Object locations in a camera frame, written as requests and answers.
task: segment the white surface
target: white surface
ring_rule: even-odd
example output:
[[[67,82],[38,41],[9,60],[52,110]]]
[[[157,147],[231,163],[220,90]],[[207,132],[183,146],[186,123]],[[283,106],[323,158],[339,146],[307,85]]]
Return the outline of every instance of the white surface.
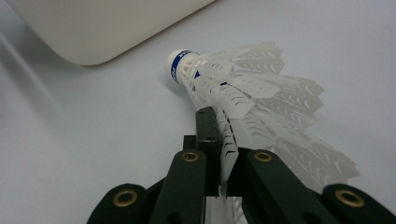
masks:
[[[32,70],[0,53],[0,222],[85,223],[109,189],[163,178],[195,129],[167,54],[263,40],[284,50],[282,75],[325,88],[309,130],[358,164],[353,186],[396,213],[395,24],[394,1],[219,0],[86,67],[59,58],[1,0],[0,32]]]
[[[6,0],[66,60],[106,62],[213,0]]]

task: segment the blue band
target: blue band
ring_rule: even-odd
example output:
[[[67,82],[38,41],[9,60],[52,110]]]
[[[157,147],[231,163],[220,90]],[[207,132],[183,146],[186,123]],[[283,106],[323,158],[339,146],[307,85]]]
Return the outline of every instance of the blue band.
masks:
[[[189,50],[183,50],[181,51],[176,58],[174,59],[174,61],[172,62],[172,67],[171,67],[171,74],[172,74],[172,79],[178,83],[177,81],[177,76],[176,76],[176,70],[177,70],[177,65],[180,62],[180,60],[186,56],[186,54],[190,53],[191,51]]]

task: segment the badminton shuttlecock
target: badminton shuttlecock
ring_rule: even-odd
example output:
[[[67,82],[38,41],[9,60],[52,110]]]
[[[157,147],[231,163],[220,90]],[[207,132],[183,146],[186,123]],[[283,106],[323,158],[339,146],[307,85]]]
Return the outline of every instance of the badminton shuttlecock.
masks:
[[[199,55],[173,51],[172,79],[186,87],[197,109],[212,106],[223,137],[221,178],[227,181],[238,147],[275,152],[307,187],[321,192],[357,176],[355,163],[304,128],[322,106],[315,81],[285,77],[282,49],[273,42]]]

